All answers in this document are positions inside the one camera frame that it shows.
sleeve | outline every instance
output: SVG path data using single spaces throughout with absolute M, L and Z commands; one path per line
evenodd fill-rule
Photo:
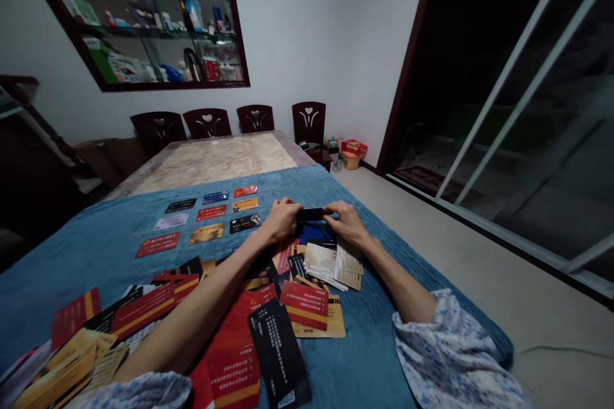
M 180 409 L 191 389 L 188 377 L 174 372 L 147 373 L 96 391 L 79 409 Z
M 520 385 L 493 354 L 494 342 L 449 289 L 433 292 L 432 323 L 393 317 L 398 359 L 423 409 L 529 408 Z

chair backrest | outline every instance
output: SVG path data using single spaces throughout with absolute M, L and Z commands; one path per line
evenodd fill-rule
M 299 102 L 292 106 L 294 141 L 324 144 L 324 121 L 326 104 L 322 102 Z
M 237 109 L 241 132 L 248 134 L 260 131 L 273 131 L 273 108 L 270 105 L 246 105 Z
M 196 109 L 184 113 L 192 139 L 232 135 L 228 112 L 224 109 Z
M 174 112 L 147 112 L 130 117 L 143 152 L 148 158 L 171 142 L 186 141 L 181 115 Z

forearm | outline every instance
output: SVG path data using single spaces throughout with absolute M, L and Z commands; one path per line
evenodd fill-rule
M 119 369 L 114 382 L 147 372 L 183 373 L 210 339 L 250 264 L 269 244 L 255 231 L 162 320 Z
M 379 240 L 366 236 L 360 249 L 386 283 L 404 323 L 432 323 L 437 299 L 386 252 Z

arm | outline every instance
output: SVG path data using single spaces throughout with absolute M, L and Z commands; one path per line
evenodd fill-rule
M 127 382 L 147 372 L 185 372 L 210 339 L 249 266 L 265 248 L 294 232 L 301 209 L 287 197 L 275 200 L 262 226 L 153 329 L 113 381 Z
M 379 240 L 371 236 L 351 204 L 337 201 L 324 208 L 325 214 L 335 212 L 339 220 L 329 215 L 324 219 L 338 235 L 369 258 L 392 294 L 403 322 L 432 323 L 437 299 L 386 252 Z

blue blanket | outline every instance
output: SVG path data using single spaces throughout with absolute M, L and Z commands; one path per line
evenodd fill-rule
M 233 214 L 241 217 L 257 211 L 262 220 L 273 199 L 290 196 L 306 208 L 343 199 L 352 203 L 366 228 L 427 289 L 451 288 L 467 312 L 490 333 L 497 346 L 497 360 L 511 365 L 512 344 L 507 336 L 470 300 L 415 253 L 401 237 L 362 205 L 319 165 L 301 166 L 272 173 L 164 190 L 89 207 L 55 235 L 0 275 L 0 370 L 18 356 L 48 340 L 53 314 L 98 286 L 102 307 L 118 300 L 130 284 L 146 284 L 165 268 L 173 268 L 200 256 L 217 259 L 240 245 L 249 231 L 230 235 L 230 207 L 224 217 L 195 222 L 203 195 L 258 185 L 258 210 Z M 166 231 L 153 231 L 172 201 L 196 198 L 188 223 Z M 194 228 L 226 222 L 222 238 L 188 246 Z M 153 236 L 181 230 L 179 245 L 169 251 L 135 259 L 141 243 Z M 367 265 L 362 291 L 341 293 L 347 337 L 303 339 L 313 406 L 381 407 L 411 406 L 411 392 L 398 363 L 391 315 L 394 305 L 379 278 Z M 262 387 L 260 406 L 266 407 Z

